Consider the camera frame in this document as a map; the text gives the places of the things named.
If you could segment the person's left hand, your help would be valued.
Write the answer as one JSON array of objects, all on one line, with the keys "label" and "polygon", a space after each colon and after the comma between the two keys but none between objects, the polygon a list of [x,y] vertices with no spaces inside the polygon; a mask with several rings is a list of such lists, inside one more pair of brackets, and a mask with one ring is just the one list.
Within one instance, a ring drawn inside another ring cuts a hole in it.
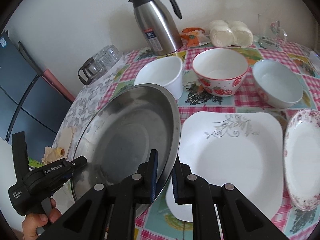
[{"label": "person's left hand", "polygon": [[23,239],[34,240],[39,236],[37,234],[37,228],[41,228],[46,225],[49,221],[55,223],[62,215],[61,212],[56,208],[56,201],[50,199],[52,210],[47,217],[44,214],[30,213],[22,222]]}]

